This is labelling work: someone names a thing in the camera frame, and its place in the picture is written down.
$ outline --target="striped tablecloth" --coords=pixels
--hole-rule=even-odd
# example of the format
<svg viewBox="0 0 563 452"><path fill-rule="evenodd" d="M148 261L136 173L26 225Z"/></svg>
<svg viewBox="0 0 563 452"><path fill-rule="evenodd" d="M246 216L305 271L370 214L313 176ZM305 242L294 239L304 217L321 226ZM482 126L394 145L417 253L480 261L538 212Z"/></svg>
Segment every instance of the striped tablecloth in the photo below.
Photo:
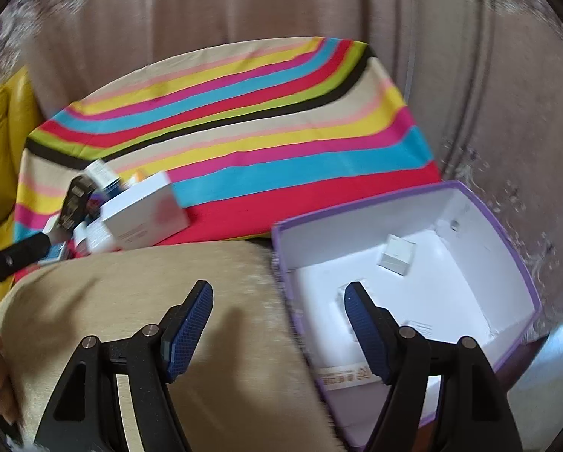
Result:
<svg viewBox="0 0 563 452"><path fill-rule="evenodd" d="M284 38L135 71L36 129L15 239L44 227L96 158L166 170L192 224L165 243L248 237L287 217L439 180L424 137L364 43Z"/></svg>

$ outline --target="yellow leather sofa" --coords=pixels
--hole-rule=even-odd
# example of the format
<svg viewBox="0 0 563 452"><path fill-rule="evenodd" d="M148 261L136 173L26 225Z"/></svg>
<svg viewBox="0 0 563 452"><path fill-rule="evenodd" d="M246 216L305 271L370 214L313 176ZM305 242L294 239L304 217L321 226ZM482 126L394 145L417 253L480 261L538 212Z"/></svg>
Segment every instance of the yellow leather sofa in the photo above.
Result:
<svg viewBox="0 0 563 452"><path fill-rule="evenodd" d="M0 84L0 249L13 238L13 208L21 154L28 134L43 121L26 68ZM0 301L12 279L0 283Z"/></svg>

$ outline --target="human hand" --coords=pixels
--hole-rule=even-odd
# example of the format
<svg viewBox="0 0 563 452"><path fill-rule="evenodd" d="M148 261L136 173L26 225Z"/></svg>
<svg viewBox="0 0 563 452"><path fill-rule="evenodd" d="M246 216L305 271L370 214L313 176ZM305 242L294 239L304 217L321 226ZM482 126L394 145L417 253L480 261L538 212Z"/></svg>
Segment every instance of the human hand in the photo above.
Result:
<svg viewBox="0 0 563 452"><path fill-rule="evenodd" d="M10 425L18 419L20 414L17 401L15 400L14 391L11 387L9 379L9 370L5 359L1 354L3 349L3 340L0 336L0 415Z"/></svg>

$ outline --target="large white box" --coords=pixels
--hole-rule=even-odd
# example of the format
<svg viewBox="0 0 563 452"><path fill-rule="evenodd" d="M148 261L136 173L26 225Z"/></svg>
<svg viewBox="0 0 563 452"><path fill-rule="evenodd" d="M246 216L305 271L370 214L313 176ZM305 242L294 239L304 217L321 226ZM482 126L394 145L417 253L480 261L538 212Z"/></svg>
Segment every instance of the large white box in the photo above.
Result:
<svg viewBox="0 0 563 452"><path fill-rule="evenodd" d="M100 219L118 246L153 246L189 225L166 172L154 173L101 206Z"/></svg>
<svg viewBox="0 0 563 452"><path fill-rule="evenodd" d="M390 234L416 244L405 276L378 265ZM367 374L344 312L341 293L350 282L360 281L399 325L426 338L474 337L495 370L540 310L505 231L460 182L305 214L274 226L272 238L294 326L337 426L355 447L367 443L388 388ZM421 424L433 420L438 392L439 377L431 377Z"/></svg>

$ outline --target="blue gripper pad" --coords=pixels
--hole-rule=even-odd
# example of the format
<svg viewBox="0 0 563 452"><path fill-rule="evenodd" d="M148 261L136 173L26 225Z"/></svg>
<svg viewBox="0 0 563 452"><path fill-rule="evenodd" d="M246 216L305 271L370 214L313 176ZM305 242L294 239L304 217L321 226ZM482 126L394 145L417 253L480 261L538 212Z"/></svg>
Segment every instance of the blue gripper pad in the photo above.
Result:
<svg viewBox="0 0 563 452"><path fill-rule="evenodd" d="M166 368L167 382L172 383L178 376L187 371L193 352L198 346L198 341L212 311L213 299L212 287L209 283L206 283L189 310L185 321L181 324L177 335L172 340L169 364Z"/></svg>
<svg viewBox="0 0 563 452"><path fill-rule="evenodd" d="M388 350L373 320L376 317L375 312L379 309L359 282L351 282L347 285L344 291L344 309L371 372L387 383L392 374L388 362Z"/></svg>

